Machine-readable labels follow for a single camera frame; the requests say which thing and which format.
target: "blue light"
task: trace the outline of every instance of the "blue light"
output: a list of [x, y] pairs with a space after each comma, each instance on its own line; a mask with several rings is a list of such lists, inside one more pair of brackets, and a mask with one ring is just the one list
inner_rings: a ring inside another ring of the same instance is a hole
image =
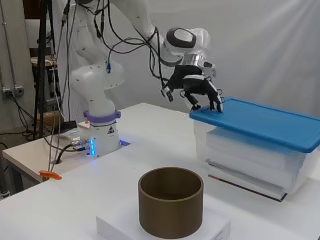
[[90, 139], [90, 150], [91, 150], [91, 156], [94, 156], [96, 154], [96, 151], [95, 151], [95, 144], [93, 139]]

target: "plastic storage box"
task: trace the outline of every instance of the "plastic storage box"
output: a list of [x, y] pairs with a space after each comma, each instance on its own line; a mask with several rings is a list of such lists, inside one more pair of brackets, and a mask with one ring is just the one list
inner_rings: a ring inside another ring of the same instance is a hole
[[222, 114], [202, 108], [191, 118], [212, 177], [276, 200], [294, 193], [320, 157], [318, 118], [234, 98]]

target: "wall outlet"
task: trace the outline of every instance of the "wall outlet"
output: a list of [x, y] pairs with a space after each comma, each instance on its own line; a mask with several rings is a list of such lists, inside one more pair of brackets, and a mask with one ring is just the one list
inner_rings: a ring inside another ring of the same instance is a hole
[[12, 90], [10, 88], [2, 88], [1, 90], [2, 99], [7, 99], [13, 96]]
[[24, 87], [22, 86], [14, 86], [14, 96], [21, 97], [24, 94]]

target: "white curtain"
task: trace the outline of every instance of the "white curtain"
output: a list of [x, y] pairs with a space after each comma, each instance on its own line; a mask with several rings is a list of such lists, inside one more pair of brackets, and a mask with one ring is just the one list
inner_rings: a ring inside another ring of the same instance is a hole
[[[60, 19], [65, 3], [53, 2]], [[163, 34], [176, 26], [209, 31], [209, 60], [216, 64], [215, 84], [225, 96], [320, 116], [319, 0], [149, 0], [149, 5], [153, 22]], [[136, 36], [115, 8], [112, 19], [121, 36]], [[110, 31], [106, 38], [110, 44], [116, 42]], [[64, 56], [59, 61], [61, 85]], [[160, 94], [159, 81], [148, 71], [147, 49], [112, 57], [126, 66], [126, 82], [107, 94], [119, 109], [146, 102], [188, 111], [179, 94], [173, 103]], [[73, 118], [81, 120], [86, 104], [74, 92], [71, 108]]]

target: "blue lid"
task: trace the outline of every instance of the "blue lid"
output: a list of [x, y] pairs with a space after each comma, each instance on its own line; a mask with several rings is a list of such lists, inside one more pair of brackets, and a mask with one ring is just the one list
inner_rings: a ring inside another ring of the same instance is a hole
[[303, 153], [320, 144], [319, 118], [240, 99], [226, 99], [223, 113], [204, 107], [191, 112], [190, 117]]

